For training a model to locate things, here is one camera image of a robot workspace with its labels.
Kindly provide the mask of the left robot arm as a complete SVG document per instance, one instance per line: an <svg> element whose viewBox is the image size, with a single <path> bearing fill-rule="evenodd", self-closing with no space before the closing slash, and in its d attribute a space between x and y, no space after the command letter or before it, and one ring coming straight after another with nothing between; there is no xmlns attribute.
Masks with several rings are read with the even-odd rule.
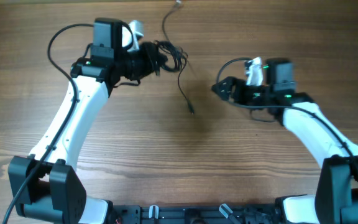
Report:
<svg viewBox="0 0 358 224"><path fill-rule="evenodd" d="M51 125L28 156L13 157L8 176L9 211L51 223L120 223L109 200L88 196L77 176L79 153L99 110L113 89L137 86L166 61L157 46L143 42L141 22L97 18L93 41L66 77L67 93Z"/></svg>

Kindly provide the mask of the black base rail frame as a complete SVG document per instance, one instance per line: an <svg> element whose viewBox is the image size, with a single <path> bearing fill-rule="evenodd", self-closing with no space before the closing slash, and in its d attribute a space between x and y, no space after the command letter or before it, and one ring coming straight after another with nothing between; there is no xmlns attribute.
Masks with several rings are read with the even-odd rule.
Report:
<svg viewBox="0 0 358 224"><path fill-rule="evenodd" d="M115 205L106 218L106 223L112 224L288 223L280 206L274 203L198 207Z"/></svg>

